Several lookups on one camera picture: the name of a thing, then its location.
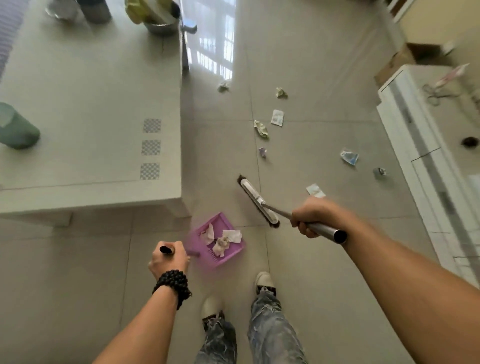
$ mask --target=green cup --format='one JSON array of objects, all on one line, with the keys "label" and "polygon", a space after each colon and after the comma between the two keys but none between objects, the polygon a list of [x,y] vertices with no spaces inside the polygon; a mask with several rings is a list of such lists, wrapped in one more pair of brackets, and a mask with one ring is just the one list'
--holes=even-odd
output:
[{"label": "green cup", "polygon": [[0,102],[0,143],[13,149],[26,149],[40,139],[40,131],[15,108]]}]

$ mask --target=yellow wall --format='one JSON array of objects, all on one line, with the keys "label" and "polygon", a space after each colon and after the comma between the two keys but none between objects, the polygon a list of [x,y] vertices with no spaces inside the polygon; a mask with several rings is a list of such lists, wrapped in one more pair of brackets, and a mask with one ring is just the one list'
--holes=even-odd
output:
[{"label": "yellow wall", "polygon": [[409,42],[444,44],[474,27],[480,32],[480,0],[415,0],[400,26]]}]

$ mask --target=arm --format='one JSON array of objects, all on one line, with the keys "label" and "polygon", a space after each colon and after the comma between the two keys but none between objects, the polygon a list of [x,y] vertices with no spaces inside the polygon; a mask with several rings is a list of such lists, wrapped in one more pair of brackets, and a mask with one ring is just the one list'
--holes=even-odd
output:
[{"label": "arm", "polygon": [[[174,246],[175,255],[165,257],[162,245]],[[172,269],[187,272],[189,258],[182,242],[159,242],[148,267],[156,280]],[[113,339],[94,364],[165,364],[177,312],[177,293],[161,286],[136,318]]]},{"label": "arm", "polygon": [[309,198],[292,226],[320,221],[348,232],[345,250],[417,363],[478,363],[480,291],[328,199]]}]

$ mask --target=hand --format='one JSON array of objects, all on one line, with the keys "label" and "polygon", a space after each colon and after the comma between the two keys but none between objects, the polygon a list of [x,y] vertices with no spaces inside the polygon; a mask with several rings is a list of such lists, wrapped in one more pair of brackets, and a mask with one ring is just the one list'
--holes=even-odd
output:
[{"label": "hand", "polygon": [[[161,246],[167,246],[170,249],[175,248],[174,255],[164,255],[160,252]],[[162,274],[169,270],[178,269],[180,272],[187,274],[190,257],[187,255],[182,242],[166,243],[159,242],[152,253],[152,260],[148,263],[148,269],[152,272],[155,279],[158,280]]]},{"label": "hand", "polygon": [[337,205],[328,198],[310,196],[303,206],[295,209],[292,213],[292,227],[310,239],[318,238],[318,234],[311,231],[305,222],[321,222],[332,228],[348,231],[348,227],[359,218],[351,211]]}]

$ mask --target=forearm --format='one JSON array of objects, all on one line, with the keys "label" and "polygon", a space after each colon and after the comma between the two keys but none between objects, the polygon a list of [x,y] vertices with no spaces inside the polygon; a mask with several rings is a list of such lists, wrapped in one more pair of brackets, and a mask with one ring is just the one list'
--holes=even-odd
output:
[{"label": "forearm", "polygon": [[345,250],[417,363],[480,357],[480,291],[423,256],[354,221]]},{"label": "forearm", "polygon": [[161,286],[94,364],[165,364],[177,303],[175,291]]}]

